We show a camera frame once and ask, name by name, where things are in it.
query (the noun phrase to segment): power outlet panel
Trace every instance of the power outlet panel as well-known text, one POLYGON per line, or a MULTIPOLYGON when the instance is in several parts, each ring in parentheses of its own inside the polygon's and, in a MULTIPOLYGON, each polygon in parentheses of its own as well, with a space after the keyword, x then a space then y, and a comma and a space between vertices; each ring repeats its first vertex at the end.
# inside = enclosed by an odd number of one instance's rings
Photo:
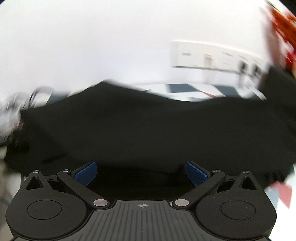
POLYGON ((229 46, 183 41, 173 41, 171 45, 173 67, 217 68, 239 72, 242 61, 248 65, 248 74, 253 74, 256 66, 264 70, 266 64, 259 55, 229 46))

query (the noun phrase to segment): ribbed gray plate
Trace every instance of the ribbed gray plate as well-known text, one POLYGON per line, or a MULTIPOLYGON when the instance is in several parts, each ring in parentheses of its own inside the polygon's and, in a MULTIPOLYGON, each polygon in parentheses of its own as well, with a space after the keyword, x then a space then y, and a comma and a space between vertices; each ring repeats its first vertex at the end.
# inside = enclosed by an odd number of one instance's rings
POLYGON ((221 241, 201 229, 188 211, 167 201, 117 201, 92 213, 76 233, 61 241, 221 241))

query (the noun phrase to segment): white wall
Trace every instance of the white wall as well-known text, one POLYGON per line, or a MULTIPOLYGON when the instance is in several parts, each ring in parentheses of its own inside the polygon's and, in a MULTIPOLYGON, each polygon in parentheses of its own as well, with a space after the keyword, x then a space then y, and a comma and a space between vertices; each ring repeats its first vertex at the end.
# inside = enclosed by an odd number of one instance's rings
MULTIPOLYGON (((264 0, 6 0, 0 5, 0 93, 40 85, 201 81, 170 67, 171 40, 207 41, 269 60, 264 0)), ((225 75, 216 78, 227 79, 225 75)))

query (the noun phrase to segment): metal bolt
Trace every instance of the metal bolt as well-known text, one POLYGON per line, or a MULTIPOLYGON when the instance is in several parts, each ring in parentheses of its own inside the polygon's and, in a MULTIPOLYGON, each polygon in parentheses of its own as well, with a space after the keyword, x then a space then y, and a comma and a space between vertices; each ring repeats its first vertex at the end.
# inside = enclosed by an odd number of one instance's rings
POLYGON ((184 206, 187 206, 187 205, 189 204, 189 201, 186 200, 186 199, 177 199, 177 200, 175 201, 175 204, 176 204, 177 206, 184 207, 184 206))
POLYGON ((105 199, 94 200, 94 205, 98 207, 103 207, 103 206, 106 206, 107 204, 108 204, 108 201, 105 199))

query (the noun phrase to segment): blue gripper pad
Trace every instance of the blue gripper pad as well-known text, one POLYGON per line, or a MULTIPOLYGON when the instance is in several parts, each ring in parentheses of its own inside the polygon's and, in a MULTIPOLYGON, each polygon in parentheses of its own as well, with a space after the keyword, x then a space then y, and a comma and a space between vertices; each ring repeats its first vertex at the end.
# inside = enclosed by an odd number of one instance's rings
POLYGON ((97 166, 95 162, 92 162, 88 166, 84 167, 82 170, 74 175, 74 179, 81 183, 83 186, 87 186, 97 174, 97 166))
POLYGON ((202 170, 198 169, 196 166, 187 162, 186 164, 186 176, 192 181, 196 186, 202 184, 208 180, 208 176, 202 170))

